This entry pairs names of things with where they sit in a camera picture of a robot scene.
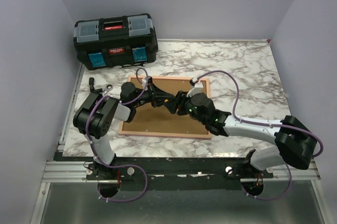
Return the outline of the pink picture frame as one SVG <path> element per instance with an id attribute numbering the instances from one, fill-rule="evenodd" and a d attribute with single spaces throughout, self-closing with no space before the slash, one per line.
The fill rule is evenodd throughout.
<path id="1" fill-rule="evenodd" d="M 165 92 L 176 94 L 178 91 L 189 91 L 189 77 L 153 76 L 153 83 Z M 189 116 L 171 114 L 164 106 L 153 108 L 145 104 L 136 109 L 132 122 L 121 122 L 120 135 L 146 137 L 211 139 L 212 135 L 205 126 Z"/>

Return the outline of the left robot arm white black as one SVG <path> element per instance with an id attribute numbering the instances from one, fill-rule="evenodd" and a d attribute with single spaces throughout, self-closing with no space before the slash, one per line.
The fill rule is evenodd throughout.
<path id="1" fill-rule="evenodd" d="M 145 80 L 141 89 L 132 82 L 124 83 L 119 99 L 107 95 L 111 88 L 109 85 L 102 93 L 90 93 L 73 118 L 73 125 L 86 137 L 94 154 L 93 165 L 87 168 L 98 171 L 105 179 L 113 178 L 121 168 L 138 169 L 146 174 L 143 168 L 134 164 L 116 165 L 116 154 L 105 136 L 114 119 L 130 123 L 136 108 L 147 103 L 154 108 L 165 106 L 176 112 L 178 95 L 161 90 L 151 78 Z"/>

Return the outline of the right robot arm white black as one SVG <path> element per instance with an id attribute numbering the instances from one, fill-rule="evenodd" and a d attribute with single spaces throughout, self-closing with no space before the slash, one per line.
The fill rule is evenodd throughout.
<path id="1" fill-rule="evenodd" d="M 306 170 L 314 156 L 317 141 L 294 116 L 287 115 L 282 120 L 273 121 L 237 119 L 230 112 L 216 109 L 204 93 L 188 97 L 180 92 L 176 97 L 166 99 L 164 106 L 172 114 L 189 115 L 213 135 L 246 137 L 270 143 L 270 147 L 247 154 L 242 164 L 242 171 L 247 177 L 255 177 L 269 167 L 284 163 Z"/>

